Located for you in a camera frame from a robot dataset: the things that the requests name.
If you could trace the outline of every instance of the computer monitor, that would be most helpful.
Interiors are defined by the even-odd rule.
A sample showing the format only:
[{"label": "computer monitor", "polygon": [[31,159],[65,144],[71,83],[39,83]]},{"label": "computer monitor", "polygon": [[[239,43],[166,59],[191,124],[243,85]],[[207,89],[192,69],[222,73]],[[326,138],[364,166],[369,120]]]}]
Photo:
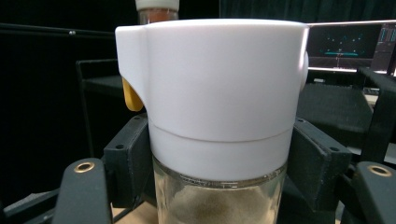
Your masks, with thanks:
[{"label": "computer monitor", "polygon": [[394,75],[396,21],[309,23],[310,70],[356,72],[370,67]]}]

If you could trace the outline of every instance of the white cap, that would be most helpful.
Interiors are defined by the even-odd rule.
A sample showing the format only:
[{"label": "white cap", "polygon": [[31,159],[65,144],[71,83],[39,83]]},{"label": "white cap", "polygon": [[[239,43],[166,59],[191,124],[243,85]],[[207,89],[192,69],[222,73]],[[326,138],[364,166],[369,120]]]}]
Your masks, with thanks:
[{"label": "white cap", "polygon": [[179,0],[135,0],[136,1],[136,9],[140,10],[143,8],[150,7],[161,7],[161,8],[170,8],[178,11]]}]

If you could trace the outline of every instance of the glass jar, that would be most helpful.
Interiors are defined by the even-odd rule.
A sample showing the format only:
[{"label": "glass jar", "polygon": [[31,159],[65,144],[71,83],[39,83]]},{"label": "glass jar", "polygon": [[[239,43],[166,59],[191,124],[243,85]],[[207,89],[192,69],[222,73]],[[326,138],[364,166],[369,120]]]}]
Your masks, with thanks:
[{"label": "glass jar", "polygon": [[286,164],[256,179],[212,181],[153,163],[160,224],[276,223]]}]

